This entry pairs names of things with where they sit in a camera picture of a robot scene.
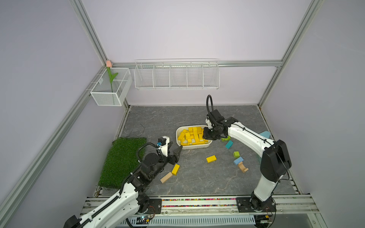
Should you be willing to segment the long yellow block diagonal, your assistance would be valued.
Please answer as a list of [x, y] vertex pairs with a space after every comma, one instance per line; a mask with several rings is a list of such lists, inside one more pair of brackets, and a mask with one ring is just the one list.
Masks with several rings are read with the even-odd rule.
[[178, 140], [179, 140], [179, 141], [184, 142], [184, 141], [186, 140], [186, 138], [185, 138], [186, 133], [188, 133], [188, 130], [183, 129], [183, 130], [179, 133], [179, 135], [178, 135]]

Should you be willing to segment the long yellow block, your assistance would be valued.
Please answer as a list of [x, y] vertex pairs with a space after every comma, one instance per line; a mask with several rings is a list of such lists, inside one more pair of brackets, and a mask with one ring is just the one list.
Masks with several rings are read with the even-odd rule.
[[199, 135], [198, 135], [198, 131], [197, 131], [197, 127], [193, 127], [193, 134], [194, 134], [194, 140], [195, 142], [199, 142], [200, 139], [199, 139]]

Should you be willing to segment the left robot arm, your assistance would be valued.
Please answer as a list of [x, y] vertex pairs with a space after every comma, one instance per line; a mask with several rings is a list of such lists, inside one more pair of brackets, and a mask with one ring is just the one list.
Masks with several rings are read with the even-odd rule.
[[175, 165], [180, 159], [183, 146], [171, 152], [172, 144], [161, 137], [157, 143], [141, 146], [136, 152], [139, 166], [123, 180], [120, 190], [91, 212], [70, 217], [64, 227], [114, 228], [137, 213], [147, 212], [151, 208], [147, 187], [167, 164]]

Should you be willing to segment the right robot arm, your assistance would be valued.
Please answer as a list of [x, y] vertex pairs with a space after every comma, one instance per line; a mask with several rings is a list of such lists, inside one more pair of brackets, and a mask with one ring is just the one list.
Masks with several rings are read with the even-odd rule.
[[208, 112], [206, 123], [207, 127], [203, 130], [204, 139], [214, 141], [230, 136], [251, 148], [261, 158], [261, 177], [251, 194], [249, 206], [252, 210], [260, 212], [271, 205], [274, 190], [292, 167], [286, 143], [264, 137], [233, 117], [224, 118], [218, 110]]

